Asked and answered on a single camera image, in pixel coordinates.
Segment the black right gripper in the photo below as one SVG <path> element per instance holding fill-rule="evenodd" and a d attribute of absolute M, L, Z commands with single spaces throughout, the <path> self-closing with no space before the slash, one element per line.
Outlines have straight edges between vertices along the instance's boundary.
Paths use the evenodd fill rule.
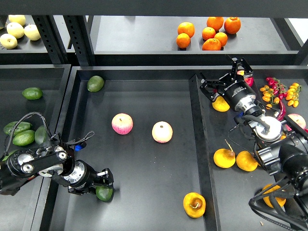
<path fill-rule="evenodd" d="M 232 64 L 231 72 L 218 80 L 208 80 L 202 72 L 199 73 L 202 77 L 199 87 L 201 92 L 211 102 L 222 96 L 234 111 L 257 111 L 256 93 L 245 82 L 245 79 L 253 76 L 251 66 L 244 58 L 231 58 L 229 55 L 226 58 Z M 238 74 L 239 67 L 243 68 L 243 75 Z"/>

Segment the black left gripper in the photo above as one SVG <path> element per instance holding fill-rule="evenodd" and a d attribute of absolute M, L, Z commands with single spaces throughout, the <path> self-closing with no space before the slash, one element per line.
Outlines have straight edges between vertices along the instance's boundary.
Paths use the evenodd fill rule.
<path fill-rule="evenodd" d="M 82 160 L 75 161 L 73 171 L 64 176 L 64 179 L 70 183 L 67 187 L 68 192 L 75 195 L 95 195 L 97 185 L 113 188 L 114 183 L 114 176 L 109 168 L 97 172 Z"/>

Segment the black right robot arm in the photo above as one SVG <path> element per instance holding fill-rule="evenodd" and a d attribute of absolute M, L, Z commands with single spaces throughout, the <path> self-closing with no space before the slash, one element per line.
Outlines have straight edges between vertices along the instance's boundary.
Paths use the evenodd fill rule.
<path fill-rule="evenodd" d="M 261 102 L 255 87 L 246 80 L 254 72 L 243 58 L 231 60 L 232 68 L 218 79 L 203 73 L 200 90 L 211 101 L 222 97 L 237 112 L 236 128 L 254 141 L 252 157 L 270 175 L 282 177 L 249 200 L 251 210 L 263 219 L 290 231 L 308 228 L 308 134 L 288 116 Z"/>

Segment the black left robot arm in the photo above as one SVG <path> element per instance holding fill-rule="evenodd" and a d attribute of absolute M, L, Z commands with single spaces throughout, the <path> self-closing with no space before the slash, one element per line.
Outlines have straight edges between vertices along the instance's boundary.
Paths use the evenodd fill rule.
<path fill-rule="evenodd" d="M 9 154 L 13 141 L 13 133 L 24 120 L 38 115 L 42 120 L 48 140 L 37 149 L 16 150 Z M 39 112 L 31 112 L 23 116 L 9 131 L 9 140 L 4 143 L 5 161 L 0 163 L 0 193 L 15 195 L 22 186 L 37 176 L 50 178 L 68 189 L 69 193 L 83 195 L 96 193 L 96 188 L 105 186 L 113 188 L 114 178 L 110 169 L 95 171 L 85 161 L 74 157 L 77 146 L 94 136 L 90 131 L 84 138 L 62 142 L 60 133 L 51 134 L 45 117 Z"/>

